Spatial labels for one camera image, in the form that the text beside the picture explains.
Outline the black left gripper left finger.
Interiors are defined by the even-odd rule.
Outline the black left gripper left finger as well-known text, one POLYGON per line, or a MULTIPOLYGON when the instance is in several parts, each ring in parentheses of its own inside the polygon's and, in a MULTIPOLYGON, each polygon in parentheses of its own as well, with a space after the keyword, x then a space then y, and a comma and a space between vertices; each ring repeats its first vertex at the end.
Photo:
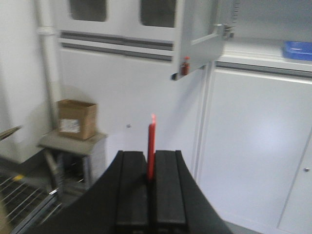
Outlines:
POLYGON ((123 234, 147 219, 145 157, 118 151, 110 166, 80 198, 29 234, 123 234))

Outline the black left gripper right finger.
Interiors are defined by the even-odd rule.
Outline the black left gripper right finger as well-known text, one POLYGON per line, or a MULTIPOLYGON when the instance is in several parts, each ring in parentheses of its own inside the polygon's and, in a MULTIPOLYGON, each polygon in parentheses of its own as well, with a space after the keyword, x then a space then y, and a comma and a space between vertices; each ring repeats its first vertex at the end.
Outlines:
POLYGON ((158 234, 230 234, 193 179, 181 151, 156 151, 153 221, 158 234))

